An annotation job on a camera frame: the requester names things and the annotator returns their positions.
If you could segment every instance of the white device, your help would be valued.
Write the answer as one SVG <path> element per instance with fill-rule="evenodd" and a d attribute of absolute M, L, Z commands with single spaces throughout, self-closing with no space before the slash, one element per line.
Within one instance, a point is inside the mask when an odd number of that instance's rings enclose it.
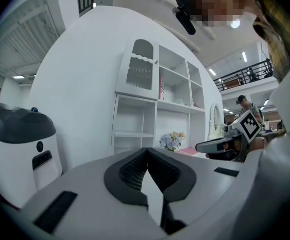
<path fill-rule="evenodd" d="M 207 153 L 211 159 L 234 160 L 244 162 L 247 157 L 250 142 L 258 135 L 261 127 L 250 110 L 243 113 L 231 125 L 224 126 L 224 136 L 196 144 L 196 151 Z M 239 153 L 235 151 L 234 141 L 240 140 L 241 147 Z"/>
<path fill-rule="evenodd" d="M 21 208 L 61 173 L 51 119 L 0 103 L 0 199 Z"/>

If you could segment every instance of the white ceiling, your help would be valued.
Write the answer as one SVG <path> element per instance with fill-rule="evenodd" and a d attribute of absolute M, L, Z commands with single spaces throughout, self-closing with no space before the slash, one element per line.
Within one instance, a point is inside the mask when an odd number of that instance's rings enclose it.
<path fill-rule="evenodd" d="M 26 1 L 0 25 L 0 74 L 30 86 L 58 37 L 47 0 Z"/>
<path fill-rule="evenodd" d="M 237 52 L 234 52 L 228 57 L 223 58 L 220 61 L 208 66 L 206 69 L 213 69 L 217 75 L 214 76 L 211 74 L 211 77 L 215 80 L 258 62 L 262 62 L 266 59 L 266 57 L 269 58 L 269 53 L 267 43 L 262 41 L 261 44 L 264 53 L 261 51 L 261 45 L 259 41 L 252 43 L 249 46 L 238 50 Z M 242 52 L 245 52 L 247 62 L 245 62 Z"/>
<path fill-rule="evenodd" d="M 259 108 L 261 108 L 261 107 L 273 108 L 274 105 L 271 103 L 270 100 L 267 103 L 267 105 L 264 106 L 265 101 L 269 99 L 269 97 L 273 91 L 274 90 L 268 90 L 268 91 L 262 91 L 262 92 L 251 94 L 252 103 L 256 104 Z M 236 104 L 237 98 L 238 97 L 227 99 L 227 100 L 223 101 L 224 109 L 228 109 L 229 111 L 232 111 L 234 114 L 238 114 L 241 111 L 241 106 L 239 104 L 238 105 Z M 225 115 L 230 115 L 229 112 L 224 111 L 224 113 L 225 113 Z"/>
<path fill-rule="evenodd" d="M 195 35 L 189 35 L 172 13 L 176 0 L 119 0 L 121 6 L 139 12 L 161 24 L 177 36 L 205 66 L 209 66 L 222 58 L 231 55 L 250 44 L 260 40 L 255 33 L 252 23 L 255 16 L 243 15 L 238 28 L 230 26 L 202 27 L 194 24 Z"/>

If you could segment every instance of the white robot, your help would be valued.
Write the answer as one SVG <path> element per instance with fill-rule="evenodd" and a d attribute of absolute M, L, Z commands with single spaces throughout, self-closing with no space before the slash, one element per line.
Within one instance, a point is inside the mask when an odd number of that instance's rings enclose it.
<path fill-rule="evenodd" d="M 0 200 L 21 208 L 61 173 L 51 119 L 0 103 Z"/>

